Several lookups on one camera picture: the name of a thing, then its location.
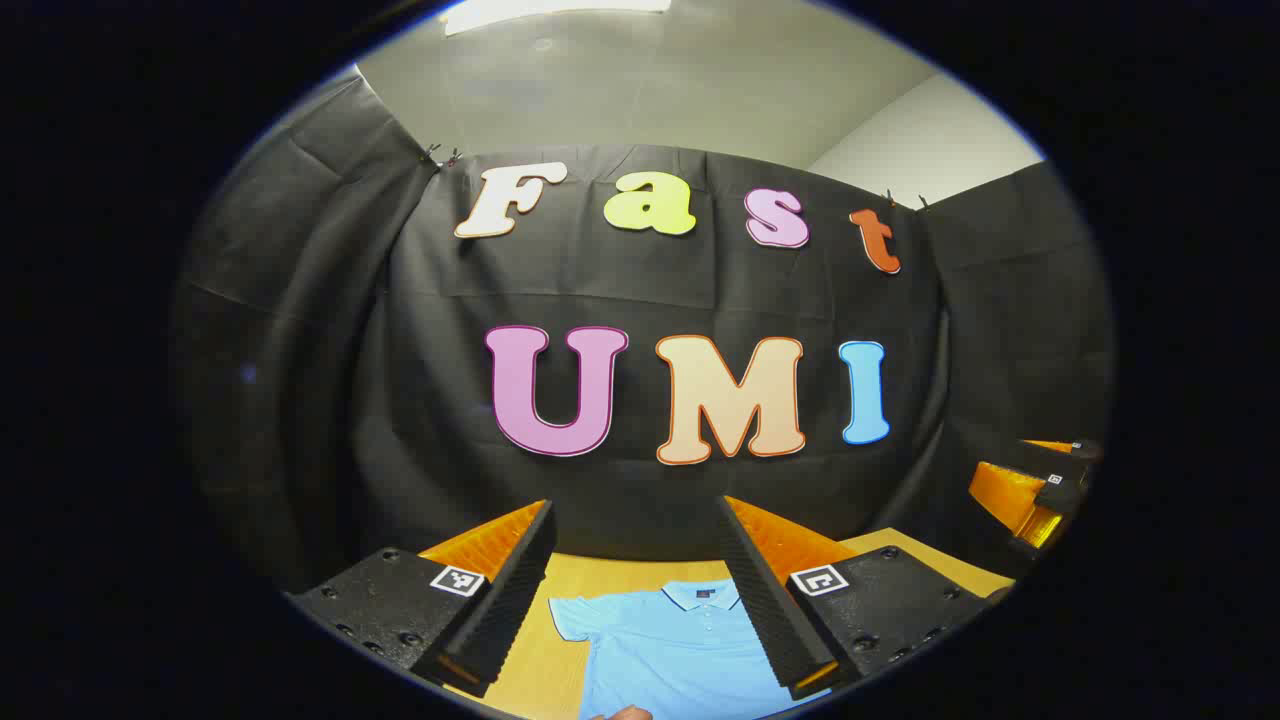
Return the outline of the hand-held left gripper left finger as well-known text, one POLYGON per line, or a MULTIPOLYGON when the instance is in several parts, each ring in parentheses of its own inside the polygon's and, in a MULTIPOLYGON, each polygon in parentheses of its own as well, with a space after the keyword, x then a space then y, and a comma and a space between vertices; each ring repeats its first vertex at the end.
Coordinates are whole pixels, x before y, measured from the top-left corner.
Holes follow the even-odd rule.
POLYGON ((384 547, 287 597, 376 659, 483 697, 498 680, 557 541, 539 500, 428 550, 384 547))

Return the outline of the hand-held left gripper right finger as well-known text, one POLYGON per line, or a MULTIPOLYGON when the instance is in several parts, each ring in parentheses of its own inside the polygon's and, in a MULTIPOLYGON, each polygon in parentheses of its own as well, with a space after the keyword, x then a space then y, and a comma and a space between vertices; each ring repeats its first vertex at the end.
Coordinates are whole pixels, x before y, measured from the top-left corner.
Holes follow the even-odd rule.
POLYGON ((1012 580, 895 529, 835 541, 739 498, 714 502, 722 556, 795 700, 902 666, 992 609, 1012 580))

